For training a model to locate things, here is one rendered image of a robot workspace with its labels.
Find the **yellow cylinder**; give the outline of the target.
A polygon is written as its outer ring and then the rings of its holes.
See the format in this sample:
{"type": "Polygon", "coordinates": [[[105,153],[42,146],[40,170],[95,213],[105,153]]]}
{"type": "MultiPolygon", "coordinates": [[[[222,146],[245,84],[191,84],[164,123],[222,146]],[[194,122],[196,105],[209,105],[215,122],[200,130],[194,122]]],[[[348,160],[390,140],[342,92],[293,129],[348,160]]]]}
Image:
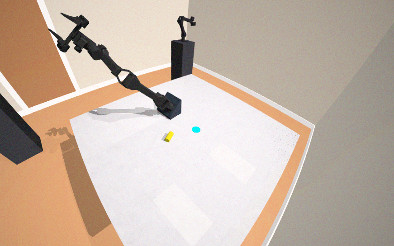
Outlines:
{"type": "Polygon", "coordinates": [[[174,134],[174,133],[170,131],[170,132],[168,133],[167,137],[165,138],[165,141],[166,141],[166,142],[169,142],[169,141],[172,139],[173,134],[174,134]]]}

